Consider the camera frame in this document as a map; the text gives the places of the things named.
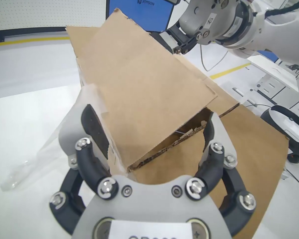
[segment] black cable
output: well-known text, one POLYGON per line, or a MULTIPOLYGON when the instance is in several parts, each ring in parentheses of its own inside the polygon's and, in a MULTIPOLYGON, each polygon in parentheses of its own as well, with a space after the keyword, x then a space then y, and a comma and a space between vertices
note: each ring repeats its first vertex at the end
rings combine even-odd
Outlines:
POLYGON ((280 15, 280 14, 285 14, 289 13, 291 11, 299 9, 299 1, 296 2, 294 5, 282 9, 273 9, 273 10, 268 10, 265 12, 265 18, 272 16, 272 15, 280 15))
POLYGON ((291 174, 291 176, 293 176, 297 182, 299 182, 299 180, 290 171, 288 171, 287 169, 286 169, 286 171, 289 172, 291 174))
POLYGON ((263 104, 255 104, 255 105, 249 105, 249 106, 245 106, 245 107, 251 107, 251 106, 266 106, 266 107, 271 107, 271 106, 263 105, 263 104))

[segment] clear plastic bag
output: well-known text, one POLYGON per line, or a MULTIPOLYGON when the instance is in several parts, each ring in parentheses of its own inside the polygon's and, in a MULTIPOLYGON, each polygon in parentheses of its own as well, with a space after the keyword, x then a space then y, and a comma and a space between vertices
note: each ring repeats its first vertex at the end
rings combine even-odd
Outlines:
POLYGON ((12 169, 8 177, 0 185, 2 191, 15 189, 21 182, 23 182, 30 175, 33 175, 34 173, 41 171, 45 166, 52 163, 54 160, 60 158, 63 155, 63 151, 58 142, 60 130, 67 120, 73 119, 73 116, 80 116, 80 114, 77 113, 78 107, 85 107, 87 104, 92 105, 93 109, 95 110, 99 118, 99 121, 103 127, 103 130, 106 134, 106 137, 109 140, 111 151, 120 161, 120 156, 115 146, 115 143, 102 119, 102 114, 106 113, 107 110, 105 108, 103 100, 98 94, 97 88, 94 85, 82 86, 75 104, 66 114, 59 126, 51 134, 51 136, 45 142, 42 148, 37 152, 35 157, 30 158, 23 164, 12 169))

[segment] cardboard box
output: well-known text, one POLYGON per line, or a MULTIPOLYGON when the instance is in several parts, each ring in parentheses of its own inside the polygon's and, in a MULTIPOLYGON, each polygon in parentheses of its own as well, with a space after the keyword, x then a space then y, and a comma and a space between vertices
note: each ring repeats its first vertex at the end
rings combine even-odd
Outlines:
MULTIPOLYGON (((170 54, 134 21, 116 9, 103 26, 67 27, 82 80, 104 100, 102 114, 123 168, 138 165, 179 139, 177 129, 201 126, 210 111, 218 113, 236 148, 237 169, 257 208, 235 238, 252 238, 284 168, 288 140, 247 108, 239 106, 184 57, 170 54)), ((204 147, 203 130, 136 170, 138 182, 158 184, 194 175, 204 147)), ((111 173, 122 172, 109 148, 111 173)), ((220 182, 211 192, 215 203, 225 196, 220 182)))

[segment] white floor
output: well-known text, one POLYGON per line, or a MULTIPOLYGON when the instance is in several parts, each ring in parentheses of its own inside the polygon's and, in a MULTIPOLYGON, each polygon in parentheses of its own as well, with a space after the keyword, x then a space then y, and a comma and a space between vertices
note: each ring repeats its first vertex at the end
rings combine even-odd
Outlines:
MULTIPOLYGON (((203 47, 206 68, 217 63, 225 52, 218 45, 203 47)), ((203 70, 199 47, 186 57, 203 70)), ((228 53, 207 74, 247 62, 228 53)), ((215 82, 240 100, 241 96, 232 87, 248 92, 262 76, 262 71, 248 66, 215 82)), ((27 161, 25 173, 19 172, 11 182, 32 172, 30 178, 14 190, 2 192, 0 188, 0 238, 70 238, 48 207, 50 196, 59 189, 68 170, 67 158, 57 143, 37 158, 35 155, 71 108, 79 90, 75 55, 69 41, 0 47, 0 184, 15 165, 27 161)), ((256 92, 251 99, 258 104, 272 105, 256 92)), ((267 109, 265 106, 249 108, 256 115, 267 109)), ((299 164, 287 162, 286 167, 299 179, 299 164)), ((93 196, 86 186, 80 193, 85 203, 93 196)), ((253 238, 299 238, 299 184, 293 178, 280 180, 253 238)))

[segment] white table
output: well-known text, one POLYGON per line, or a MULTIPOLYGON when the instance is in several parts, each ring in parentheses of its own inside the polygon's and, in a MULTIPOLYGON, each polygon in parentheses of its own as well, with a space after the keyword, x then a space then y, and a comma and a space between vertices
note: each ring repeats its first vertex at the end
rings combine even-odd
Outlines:
MULTIPOLYGON (((35 157, 37 151, 74 104, 80 85, 29 92, 0 99, 0 184, 13 165, 35 157)), ((69 239, 54 219, 49 199, 69 170, 57 145, 58 159, 15 188, 0 189, 0 238, 69 239)), ((84 184, 80 195, 87 204, 93 192, 84 184)))
POLYGON ((262 55, 257 55, 249 57, 248 60, 253 66, 264 71, 266 74, 269 74, 270 76, 274 77, 276 80, 284 84, 286 87, 299 92, 296 77, 289 73, 287 70, 283 69, 282 67, 269 60, 268 58, 262 55))

